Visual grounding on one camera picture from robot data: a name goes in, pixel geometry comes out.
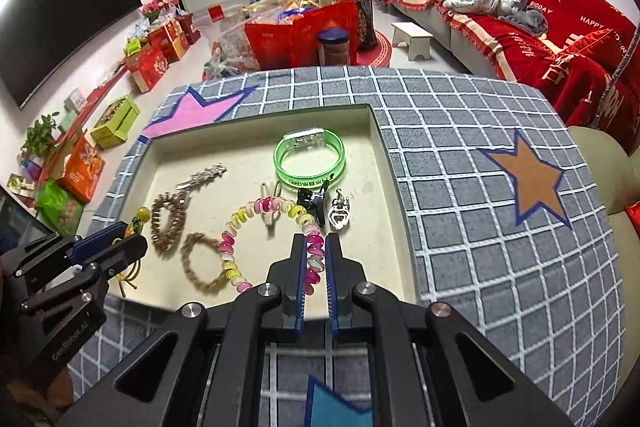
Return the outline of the person's hand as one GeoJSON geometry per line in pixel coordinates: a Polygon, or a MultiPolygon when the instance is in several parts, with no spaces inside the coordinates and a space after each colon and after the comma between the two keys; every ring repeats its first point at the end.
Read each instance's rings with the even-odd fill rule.
{"type": "Polygon", "coordinates": [[[74,404],[70,371],[64,367],[46,390],[20,381],[1,386],[2,426],[54,426],[74,404]]]}

